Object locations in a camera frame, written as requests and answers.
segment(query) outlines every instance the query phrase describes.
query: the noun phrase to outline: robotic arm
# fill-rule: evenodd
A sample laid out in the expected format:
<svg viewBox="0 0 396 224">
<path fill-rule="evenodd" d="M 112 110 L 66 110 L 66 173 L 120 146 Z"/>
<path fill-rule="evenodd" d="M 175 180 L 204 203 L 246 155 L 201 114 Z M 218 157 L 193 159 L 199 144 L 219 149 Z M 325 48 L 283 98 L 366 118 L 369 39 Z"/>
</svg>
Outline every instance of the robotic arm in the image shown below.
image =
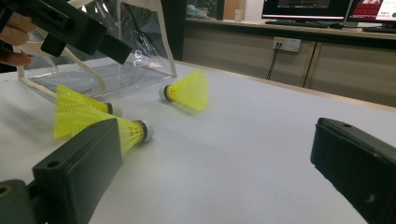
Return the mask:
<svg viewBox="0 0 396 224">
<path fill-rule="evenodd" d="M 31 17 L 47 31 L 41 50 L 59 57 L 66 44 L 86 54 L 101 51 L 118 63 L 125 63 L 132 48 L 107 32 L 107 28 L 64 0 L 0 0 L 0 31 L 12 12 Z"/>
</svg>

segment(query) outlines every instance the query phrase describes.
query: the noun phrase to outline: black power cable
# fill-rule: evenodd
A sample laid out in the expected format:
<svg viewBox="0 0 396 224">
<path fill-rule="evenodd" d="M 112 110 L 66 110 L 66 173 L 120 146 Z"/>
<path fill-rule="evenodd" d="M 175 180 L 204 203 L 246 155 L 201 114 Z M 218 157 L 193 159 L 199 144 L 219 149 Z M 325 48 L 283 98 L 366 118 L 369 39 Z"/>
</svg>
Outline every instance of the black power cable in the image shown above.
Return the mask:
<svg viewBox="0 0 396 224">
<path fill-rule="evenodd" d="M 274 69 L 274 65 L 275 65 L 275 61 L 276 61 L 276 55 L 277 55 L 277 52 L 279 51 L 281 46 L 282 46 L 282 43 L 276 43 L 276 46 L 275 46 L 275 49 L 274 49 L 273 61 L 272 61 L 270 70 L 268 71 L 267 80 L 271 79 L 271 74 L 272 74 L 272 71 Z"/>
</svg>

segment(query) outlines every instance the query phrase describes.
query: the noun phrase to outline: transparent plastic bag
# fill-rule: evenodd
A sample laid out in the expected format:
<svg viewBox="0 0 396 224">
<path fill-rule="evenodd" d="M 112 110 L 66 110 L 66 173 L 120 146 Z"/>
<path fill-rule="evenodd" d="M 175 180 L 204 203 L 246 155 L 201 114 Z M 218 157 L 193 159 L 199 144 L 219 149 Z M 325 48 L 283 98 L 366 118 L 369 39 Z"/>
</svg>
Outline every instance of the transparent plastic bag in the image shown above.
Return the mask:
<svg viewBox="0 0 396 224">
<path fill-rule="evenodd" d="M 160 82 L 177 75 L 166 38 L 160 0 L 72 0 L 68 2 L 102 23 L 110 35 L 133 47 L 125 64 L 96 51 L 87 55 L 67 46 L 60 57 L 40 50 L 46 32 L 37 29 L 30 41 L 16 47 L 33 55 L 18 67 L 26 84 L 53 96 L 57 84 L 97 96 Z"/>
</svg>

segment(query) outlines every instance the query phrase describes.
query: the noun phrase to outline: cup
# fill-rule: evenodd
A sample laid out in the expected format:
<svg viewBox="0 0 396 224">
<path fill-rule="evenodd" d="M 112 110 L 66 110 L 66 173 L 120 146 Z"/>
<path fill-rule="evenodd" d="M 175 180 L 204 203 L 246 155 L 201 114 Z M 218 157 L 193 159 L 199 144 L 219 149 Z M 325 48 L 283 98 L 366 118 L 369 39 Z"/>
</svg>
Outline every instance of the cup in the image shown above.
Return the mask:
<svg viewBox="0 0 396 224">
<path fill-rule="evenodd" d="M 244 18 L 244 9 L 236 9 L 235 10 L 235 21 L 241 22 Z"/>
</svg>

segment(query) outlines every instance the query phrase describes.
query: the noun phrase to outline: black band on shuttlecock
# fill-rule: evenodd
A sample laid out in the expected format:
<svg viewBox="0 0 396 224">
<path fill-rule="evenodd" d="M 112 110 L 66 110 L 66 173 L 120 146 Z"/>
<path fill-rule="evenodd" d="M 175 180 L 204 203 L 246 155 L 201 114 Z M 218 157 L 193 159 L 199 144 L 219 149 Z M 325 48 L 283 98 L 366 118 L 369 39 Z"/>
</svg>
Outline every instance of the black band on shuttlecock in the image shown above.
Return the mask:
<svg viewBox="0 0 396 224">
<path fill-rule="evenodd" d="M 170 87 L 170 85 L 165 86 L 165 88 L 163 88 L 163 96 L 166 98 L 166 100 L 168 101 L 172 101 L 169 96 L 168 96 L 168 88 Z"/>
<path fill-rule="evenodd" d="M 108 114 L 113 114 L 113 105 L 111 103 L 105 103 L 107 106 L 107 113 Z"/>
<path fill-rule="evenodd" d="M 142 126 L 143 137 L 142 137 L 142 141 L 140 142 L 144 142 L 148 138 L 148 126 L 146 126 L 145 122 L 143 122 L 142 120 L 137 120 L 136 122 L 138 122 L 140 126 Z"/>
</svg>

